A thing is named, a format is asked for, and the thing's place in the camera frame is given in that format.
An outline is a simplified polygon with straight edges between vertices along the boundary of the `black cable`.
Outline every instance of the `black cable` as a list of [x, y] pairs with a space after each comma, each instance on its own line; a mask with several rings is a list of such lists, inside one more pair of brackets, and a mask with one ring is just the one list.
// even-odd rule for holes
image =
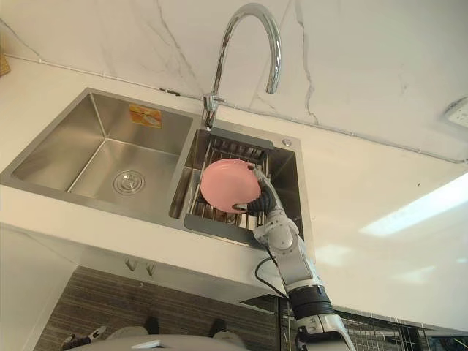
[[278, 263], [276, 261], [276, 258], [273, 256], [273, 254], [271, 253], [270, 251], [270, 248], [268, 246], [265, 245], [265, 249], [267, 251], [267, 253], [270, 255], [270, 258], [271, 260], [273, 261], [273, 263], [275, 264], [275, 266], [278, 268]]
[[269, 261], [269, 260], [273, 260], [273, 262], [276, 264], [276, 261], [275, 259], [273, 258], [273, 255], [271, 255], [270, 257], [267, 257], [265, 258], [264, 260], [261, 260], [260, 263], [257, 265], [257, 267], [255, 268], [255, 278], [257, 278], [260, 282], [262, 282], [263, 284], [265, 284], [266, 286], [270, 287], [271, 289], [273, 289], [273, 291], [275, 293], [277, 293], [278, 295], [282, 296], [283, 298], [285, 298], [286, 300], [289, 301], [289, 298], [287, 298], [287, 296], [285, 294], [283, 294], [281, 291], [279, 291], [278, 289], [276, 289], [272, 284], [268, 283], [266, 280], [260, 278], [258, 276], [258, 270], [260, 269], [260, 267], [262, 266], [263, 263]]

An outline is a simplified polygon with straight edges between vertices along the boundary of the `countertop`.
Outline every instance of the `countertop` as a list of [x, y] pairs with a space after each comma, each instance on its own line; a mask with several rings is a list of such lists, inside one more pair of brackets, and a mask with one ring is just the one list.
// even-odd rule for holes
[[[0, 78], [0, 171], [87, 87], [191, 113], [203, 109], [201, 101], [153, 88], [8, 60], [12, 71]], [[462, 176], [468, 165], [223, 106], [217, 118], [301, 139], [314, 237], [313, 246], [306, 243], [334, 305], [468, 331], [466, 201], [390, 235], [364, 229]], [[259, 286], [253, 270], [265, 257], [7, 186], [0, 186], [0, 222], [252, 286]]]

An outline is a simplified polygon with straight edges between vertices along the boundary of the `double sink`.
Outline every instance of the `double sink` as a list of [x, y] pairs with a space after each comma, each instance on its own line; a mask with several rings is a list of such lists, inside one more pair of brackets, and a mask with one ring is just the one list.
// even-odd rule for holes
[[12, 161], [0, 184], [260, 248], [252, 229], [262, 214], [226, 214], [200, 193], [203, 170], [223, 158], [256, 164], [301, 236], [311, 230], [299, 140], [226, 121], [207, 129], [201, 116], [90, 88]]

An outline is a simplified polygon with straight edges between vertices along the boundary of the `white wall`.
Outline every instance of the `white wall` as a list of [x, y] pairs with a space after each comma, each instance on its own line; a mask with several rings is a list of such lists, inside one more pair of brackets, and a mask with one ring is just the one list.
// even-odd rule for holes
[[75, 269], [29, 236], [0, 227], [0, 350], [33, 350]]
[[[0, 29], [7, 53], [200, 96], [245, 2], [3, 0]], [[468, 129], [442, 117], [468, 95], [468, 1], [260, 2], [281, 24], [279, 92], [264, 93], [266, 35], [247, 18], [222, 80], [229, 102], [468, 158]]]

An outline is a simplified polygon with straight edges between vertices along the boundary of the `wire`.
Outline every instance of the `wire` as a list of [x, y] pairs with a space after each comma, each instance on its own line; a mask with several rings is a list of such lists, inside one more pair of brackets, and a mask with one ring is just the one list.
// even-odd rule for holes
[[460, 340], [455, 339], [455, 338], [453, 338], [453, 340], [455, 340], [455, 341], [458, 342], [460, 345], [463, 345], [463, 346], [465, 346], [465, 347], [468, 349], [468, 346], [465, 345], [465, 344], [464, 344], [463, 342], [461, 342]]
[[271, 260], [273, 261], [273, 263], [275, 264], [275, 266], [278, 268], [278, 263], [276, 261], [276, 258], [273, 256], [273, 254], [271, 253], [270, 251], [270, 248], [268, 246], [265, 245], [265, 249], [267, 251], [267, 253], [270, 255], [270, 258]]
[[265, 284], [266, 286], [270, 287], [275, 293], [277, 293], [278, 295], [282, 296], [283, 298], [285, 298], [286, 300], [289, 301], [289, 298], [287, 298], [287, 296], [285, 294], [283, 294], [281, 291], [279, 291], [278, 289], [276, 289], [272, 284], [268, 283], [266, 280], [260, 278], [258, 276], [258, 270], [260, 269], [260, 267], [262, 266], [263, 263], [269, 261], [269, 260], [272, 260], [275, 264], [276, 264], [276, 261], [275, 259], [273, 258], [273, 255], [271, 255], [270, 257], [267, 257], [265, 258], [264, 260], [261, 260], [260, 263], [257, 265], [257, 267], [255, 268], [255, 278], [257, 278], [260, 282], [262, 282], [263, 284]]

